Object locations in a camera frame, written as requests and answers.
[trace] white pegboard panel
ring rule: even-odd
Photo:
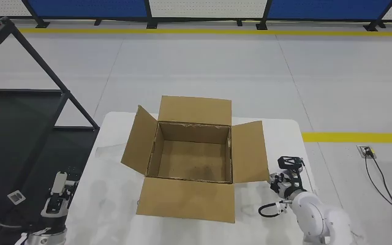
[[[153,17],[261,18],[267,0],[150,0]]]
[[[387,13],[382,18],[383,20],[392,20],[392,8],[390,8]]]
[[[21,0],[0,0],[0,16],[31,16]]]

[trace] cable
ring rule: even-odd
[[[263,205],[263,206],[259,207],[259,209],[258,209],[259,215],[261,215],[263,217],[266,217],[266,218],[273,218],[273,217],[276,217],[276,216],[280,215],[280,213],[276,213],[276,214],[262,214],[262,210],[263,209],[269,208],[269,207],[272,207],[272,206],[275,206],[275,205],[276,205],[276,203],[270,203],[270,204],[266,204],[266,205]]]
[[[4,225],[2,223],[0,223],[0,226],[5,228],[22,228],[21,225]]]
[[[371,183],[373,184],[374,188],[377,190],[377,192],[385,199],[385,201],[387,201],[390,205],[392,205],[392,202],[389,201],[389,200],[381,193],[381,191],[379,190],[379,188],[377,188],[377,186],[375,186],[375,184],[374,184],[374,182],[373,182],[373,180],[372,180],[372,177],[370,177],[369,169],[368,169],[368,161],[367,161],[367,156],[368,156],[368,155],[371,156],[371,157],[373,158],[375,164],[377,165],[377,168],[380,170],[380,173],[381,173],[381,176],[382,176],[382,179],[383,179],[383,183],[384,183],[385,189],[386,189],[386,191],[388,192],[388,195],[391,197],[391,194],[390,194],[390,192],[389,192],[389,189],[387,188],[386,183],[385,183],[384,174],[382,173],[382,171],[381,171],[381,169],[380,169],[380,167],[379,167],[377,161],[374,159],[373,153],[371,152],[371,150],[370,150],[369,148],[366,148],[365,150],[366,150],[366,152],[365,152],[365,166],[366,166],[367,175],[368,175],[368,177],[369,177]]]
[[[378,164],[377,161],[374,159],[374,156],[371,156],[371,157],[372,157],[374,163],[376,164],[377,168],[379,169],[379,171],[380,171],[380,173],[381,173],[382,182],[384,183],[384,187],[385,187],[385,189],[386,189],[386,192],[388,193],[388,195],[390,196],[390,198],[391,198],[391,200],[392,200],[391,192],[390,192],[390,190],[388,189],[388,186],[386,186],[384,174],[383,174],[383,172],[381,171],[379,164]]]

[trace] white table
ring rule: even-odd
[[[267,182],[235,185],[236,223],[136,215],[144,176],[120,163],[135,113],[110,112],[81,177],[66,225],[67,244],[302,244],[295,215],[263,218],[258,208],[279,197]],[[316,187],[300,127],[285,119],[233,118],[233,125],[263,121],[269,172],[281,156],[302,157],[307,190]]]

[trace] black cable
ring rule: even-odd
[[[367,159],[367,157],[365,156],[366,172],[367,172],[367,175],[368,175],[368,177],[369,177],[371,183],[373,184],[373,186],[374,186],[374,188],[377,190],[377,192],[385,199],[385,201],[387,201],[390,205],[392,205],[392,202],[389,201],[389,200],[381,193],[381,191],[379,190],[379,188],[377,188],[377,186],[375,186],[375,184],[374,184],[374,182],[373,182],[373,180],[372,180],[372,177],[370,177],[369,170],[368,170],[368,162],[367,162],[366,159]],[[382,176],[382,178],[383,178],[383,180],[384,180],[384,185],[385,185],[386,191],[388,192],[389,195],[391,195],[390,192],[389,192],[389,190],[388,190],[388,188],[386,187],[384,174],[382,173],[382,171],[381,171],[380,168],[379,168],[379,170],[380,170],[381,176]]]
[[[374,163],[376,164],[377,168],[379,169],[379,171],[380,171],[380,173],[381,173],[382,182],[384,183],[384,187],[385,187],[385,189],[386,189],[386,192],[388,193],[388,195],[390,196],[390,199],[392,200],[391,192],[390,192],[390,190],[388,189],[388,186],[386,186],[386,181],[385,181],[384,174],[383,174],[383,172],[381,171],[381,168],[380,168],[379,164],[378,164],[377,161],[374,159],[374,156],[371,156],[371,157],[372,157]]]
[[[273,218],[273,217],[276,217],[276,216],[280,215],[279,213],[276,213],[276,214],[262,214],[262,210],[263,209],[269,208],[269,207],[272,207],[272,206],[275,206],[275,203],[270,203],[270,204],[266,204],[266,205],[263,205],[263,206],[259,207],[259,209],[258,209],[259,215],[261,215],[263,217],[266,217],[266,218]]]

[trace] box flap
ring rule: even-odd
[[[162,96],[159,121],[232,124],[232,102],[223,99]]]
[[[261,121],[232,127],[232,159],[234,183],[269,180]]]
[[[137,214],[235,223],[232,184],[145,178]]]
[[[156,128],[155,118],[139,105],[121,163],[145,175]]]

